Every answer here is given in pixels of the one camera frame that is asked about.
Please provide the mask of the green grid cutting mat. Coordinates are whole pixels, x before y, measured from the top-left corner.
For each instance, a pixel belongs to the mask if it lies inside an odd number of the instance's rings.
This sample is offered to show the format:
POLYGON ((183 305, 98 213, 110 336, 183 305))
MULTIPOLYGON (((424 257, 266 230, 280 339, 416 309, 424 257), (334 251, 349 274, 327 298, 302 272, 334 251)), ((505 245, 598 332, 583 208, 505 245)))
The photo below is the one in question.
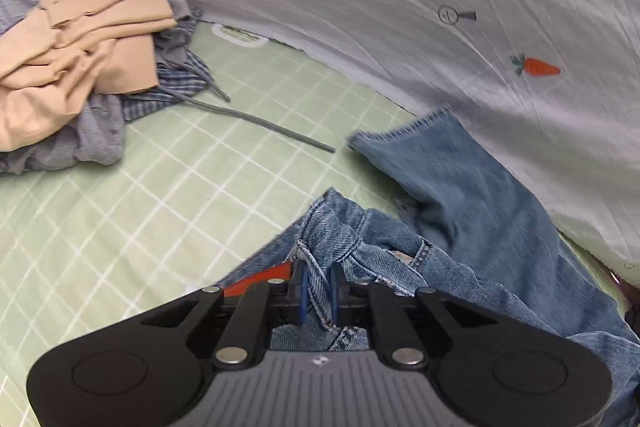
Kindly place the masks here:
POLYGON ((70 412, 91 399, 131 398, 143 414, 160 413, 162 424, 185 418, 206 397, 222 334, 236 333, 238 320, 247 317, 252 329, 267 332, 247 359, 257 376, 218 407, 201 410, 203 421, 435 424, 444 405, 426 382, 460 347, 466 353, 451 382, 478 398, 539 371, 537 351, 559 343, 602 361, 585 369, 555 365, 552 391, 577 391, 562 410, 606 426, 614 384, 600 355, 427 286, 401 296, 385 284, 345 275, 345 325, 338 327, 362 329, 368 347, 273 349, 277 329, 302 326, 292 323, 298 260, 231 286, 224 278, 326 191, 397 217, 404 190, 352 150, 349 138, 406 127, 439 109, 454 112, 444 106, 412 118, 289 46, 242 48, 205 24, 195 29, 191 49, 234 109, 326 148, 179 103, 127 124, 124 153, 114 165, 80 162, 4 174, 3 425, 35 425, 26 387, 38 383, 46 392, 56 385, 70 389, 70 412))

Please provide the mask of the blue plaid shirt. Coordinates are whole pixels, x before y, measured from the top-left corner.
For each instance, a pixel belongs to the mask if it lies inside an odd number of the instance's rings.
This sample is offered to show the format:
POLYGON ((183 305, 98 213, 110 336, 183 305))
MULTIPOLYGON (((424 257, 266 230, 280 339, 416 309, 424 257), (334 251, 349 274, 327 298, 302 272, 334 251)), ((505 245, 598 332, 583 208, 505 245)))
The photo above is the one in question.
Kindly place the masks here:
POLYGON ((209 68, 190 50, 192 36, 202 15, 197 8, 177 16, 177 26, 153 36, 157 78, 160 85, 148 91, 122 95, 122 115, 126 122, 149 116, 181 102, 178 93, 187 98, 214 85, 209 68))

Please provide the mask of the beige garment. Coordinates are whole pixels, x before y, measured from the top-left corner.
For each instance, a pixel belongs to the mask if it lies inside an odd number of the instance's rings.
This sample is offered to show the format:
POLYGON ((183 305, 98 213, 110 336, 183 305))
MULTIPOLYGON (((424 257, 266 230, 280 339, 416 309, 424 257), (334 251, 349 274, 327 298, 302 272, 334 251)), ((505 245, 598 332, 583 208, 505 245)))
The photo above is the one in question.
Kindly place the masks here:
POLYGON ((153 36, 176 27, 168 0, 39 0, 1 37, 1 148, 38 143, 91 93, 157 86, 153 36))

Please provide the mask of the grey hoodie with drawstring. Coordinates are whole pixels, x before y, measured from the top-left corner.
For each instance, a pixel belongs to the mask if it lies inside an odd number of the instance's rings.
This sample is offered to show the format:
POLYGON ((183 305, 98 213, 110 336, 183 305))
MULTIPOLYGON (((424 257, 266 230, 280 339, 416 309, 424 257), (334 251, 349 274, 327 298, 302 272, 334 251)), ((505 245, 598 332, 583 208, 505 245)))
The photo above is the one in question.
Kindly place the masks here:
MULTIPOLYGON (((186 14, 189 8, 195 8, 188 0, 168 0, 168 2, 176 21, 178 15, 186 14)), ((2 35, 13 26, 3 31, 2 35)), ((213 87, 205 90, 213 91, 214 95, 224 103, 231 101, 230 96, 217 86, 215 80, 213 87)), ((93 162, 93 164, 103 166, 116 164, 124 153, 125 127, 126 124, 129 124, 122 115, 122 104, 120 104, 122 95, 128 94, 91 93, 81 112, 63 128, 48 136, 47 139, 12 150, 12 152, 5 152, 1 149, 2 172, 22 174, 31 171, 56 171, 73 167, 80 162, 93 162)), ((239 112, 228 105, 216 106, 201 102, 198 101, 197 96, 187 98, 175 93, 176 98, 181 98, 180 103, 198 107, 209 113, 257 124, 259 127, 286 135, 296 141, 320 148, 320 150, 326 148, 326 144, 296 131, 283 128, 278 124, 273 124, 264 118, 239 112)))

